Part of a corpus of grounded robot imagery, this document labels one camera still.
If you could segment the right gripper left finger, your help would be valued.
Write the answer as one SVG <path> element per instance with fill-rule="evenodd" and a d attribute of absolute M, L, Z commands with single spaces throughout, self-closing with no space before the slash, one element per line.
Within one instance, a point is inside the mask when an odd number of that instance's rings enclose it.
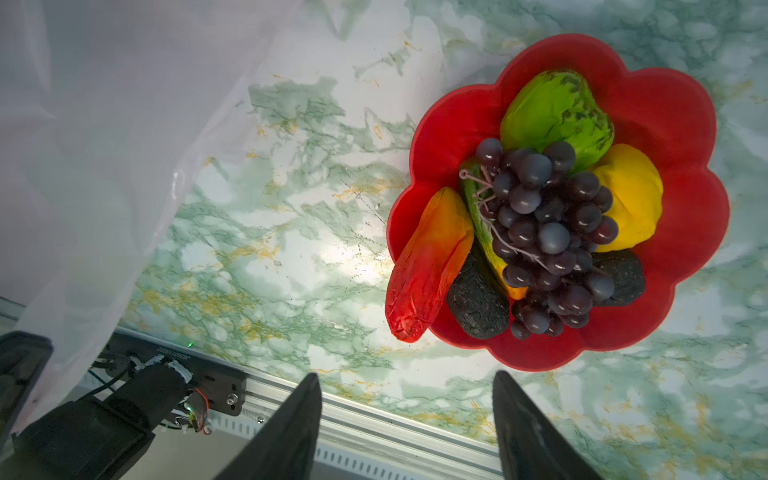
<path fill-rule="evenodd" d="M 217 475 L 223 480 L 308 479 L 322 413 L 318 375 L 307 375 L 244 449 Z"/>

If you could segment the dark purple grape bunch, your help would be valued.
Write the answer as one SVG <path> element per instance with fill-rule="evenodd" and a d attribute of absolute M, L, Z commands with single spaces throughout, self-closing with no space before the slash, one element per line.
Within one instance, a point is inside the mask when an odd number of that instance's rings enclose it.
<path fill-rule="evenodd" d="M 494 196 L 481 212 L 492 219 L 499 242 L 522 256 L 504 269 L 506 283 L 526 287 L 510 303 L 509 332 L 518 340 L 557 337 L 581 328 L 599 301 L 614 293 L 614 281 L 593 267 L 597 247 L 617 238 L 607 215 L 613 197 L 592 173 L 575 173 L 575 152 L 559 141 L 541 152 L 504 149 L 500 140 L 480 142 L 474 157 Z"/>

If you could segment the pink translucent plastic bag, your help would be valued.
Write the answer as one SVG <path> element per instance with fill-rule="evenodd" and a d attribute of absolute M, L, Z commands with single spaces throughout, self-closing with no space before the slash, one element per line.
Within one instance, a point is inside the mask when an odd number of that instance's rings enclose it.
<path fill-rule="evenodd" d="M 53 355 L 12 424 L 85 375 L 294 1 L 1 5 L 1 294 Z"/>

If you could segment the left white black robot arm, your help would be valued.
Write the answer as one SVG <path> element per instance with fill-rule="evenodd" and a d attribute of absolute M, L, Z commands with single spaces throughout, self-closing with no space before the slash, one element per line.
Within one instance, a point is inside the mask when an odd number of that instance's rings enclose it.
<path fill-rule="evenodd" d="M 110 381 L 15 434 L 53 352 L 44 336 L 11 331 L 1 337 L 1 443 L 12 448 L 1 462 L 4 479 L 119 479 L 192 388 L 190 355 L 157 347 L 142 358 L 137 349 L 108 345 L 93 364 L 110 371 Z"/>

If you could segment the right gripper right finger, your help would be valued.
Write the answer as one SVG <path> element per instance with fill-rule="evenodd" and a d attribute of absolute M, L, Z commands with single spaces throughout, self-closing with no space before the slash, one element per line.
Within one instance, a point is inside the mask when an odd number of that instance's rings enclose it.
<path fill-rule="evenodd" d="M 506 479 L 600 477 L 506 371 L 494 376 L 492 402 Z"/>

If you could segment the red flower-shaped plate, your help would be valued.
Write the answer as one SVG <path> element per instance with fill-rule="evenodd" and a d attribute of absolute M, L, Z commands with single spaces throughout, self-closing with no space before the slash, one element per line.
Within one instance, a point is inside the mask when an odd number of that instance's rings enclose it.
<path fill-rule="evenodd" d="M 432 331 L 532 372 L 645 338 L 724 238 L 715 137 L 696 80 L 631 71 L 585 35 L 443 97 L 388 220 L 391 334 Z"/>

